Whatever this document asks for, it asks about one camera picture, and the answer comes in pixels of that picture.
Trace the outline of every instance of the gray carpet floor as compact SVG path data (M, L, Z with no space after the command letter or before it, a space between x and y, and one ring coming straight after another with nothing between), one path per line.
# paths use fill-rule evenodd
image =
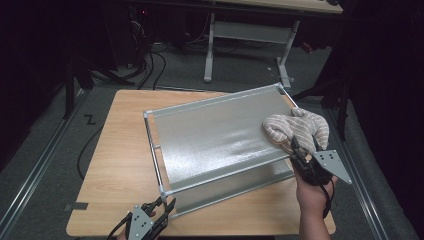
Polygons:
M249 44L251 45L248 47L217 46L211 83L203 82L206 50L202 44L191 45L184 49L163 44L155 45L153 50L160 52L166 60L166 67L157 82L157 89L231 93L279 82L275 57L281 50L280 46L257 47L253 43ZM294 82L289 94L313 86L330 52L331 49L321 49L310 54L298 48L291 50L286 66ZM165 65L163 60L155 55L153 60L154 69L151 78L143 89L152 88L153 80ZM131 70L123 69L118 74L126 74L128 71ZM142 77L143 73L131 80L138 84ZM77 171L77 159L81 157L81 169L85 174L99 136L94 134L104 124L115 93L124 88L135 89L134 86L123 87L110 81L95 81L95 87L91 91L81 94L84 97L79 97L82 100L72 121L69 122L52 154L48 156L50 160L46 170L42 172L35 190L30 192L29 201L23 203L22 211L16 214L16 222L10 223L10 231L5 239L75 239L66 234L66 225L71 214L69 204L76 200L82 184ZM319 100L319 97L309 97L298 102L298 105L323 115L334 125L333 116L336 109L322 109ZM65 91L62 89L34 123L30 135L13 160L1 172L0 216L8 213L9 207L21 187L25 185L56 129L63 124L64 106ZM332 211L337 230L332 238L378 239L373 222L369 218L369 212L375 210L385 232L380 239L418 239L368 148L351 104L348 107L348 116L346 141L341 141L337 133L332 131L330 147L352 158L361 182L372 199L373 209L370 210L369 205L361 202L362 193L357 188L339 181ZM298 239L298 237L275 236L275 239Z

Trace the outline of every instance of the desk top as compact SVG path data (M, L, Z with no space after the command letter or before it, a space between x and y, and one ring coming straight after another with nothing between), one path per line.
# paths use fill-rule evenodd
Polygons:
M159 196L143 119L152 110L220 96L223 93L136 91L117 92L91 160L67 233L107 236L135 204ZM300 211L295 179L289 179L222 201L170 221L162 236L297 234ZM335 232L331 214L325 219Z
M276 7L299 11L341 14L340 5L332 6L326 0L215 0L216 2Z

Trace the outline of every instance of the striped cloth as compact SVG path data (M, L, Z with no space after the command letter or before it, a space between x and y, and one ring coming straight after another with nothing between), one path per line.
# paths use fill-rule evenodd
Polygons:
M320 115L302 108L293 108L294 116L272 115L262 123L269 138L292 154L291 139L296 136L299 145L309 153L316 151L315 136L318 145L325 150L328 146L330 130L327 121Z

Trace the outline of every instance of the white metal desk leg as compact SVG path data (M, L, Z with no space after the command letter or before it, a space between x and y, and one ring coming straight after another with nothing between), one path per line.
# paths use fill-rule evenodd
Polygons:
M209 27L209 46L208 46L208 54L206 55L205 76L203 78L205 82L212 81L214 28L215 28L215 14L211 13L211 22Z
M293 40L296 37L297 28L299 27L299 23L300 23L300 21L294 22L293 27L290 31L288 40L287 40L286 47L285 47L284 52L283 52L283 56L277 58L277 64L278 64L278 70L280 71L281 82L283 83L283 87L285 89L291 88L290 78L287 75L287 70L286 70L285 64L286 64L287 57L289 56L289 52L290 52L290 48L292 47Z

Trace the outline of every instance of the wooden table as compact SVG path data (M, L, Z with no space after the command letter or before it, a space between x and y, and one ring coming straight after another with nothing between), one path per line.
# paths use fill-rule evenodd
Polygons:
M222 95L223 93L117 92L78 195L85 210L74 209L67 233L107 236L135 204L159 197L144 110ZM162 236L297 234L300 211L295 179L254 190L171 220ZM332 215L325 219L335 232Z

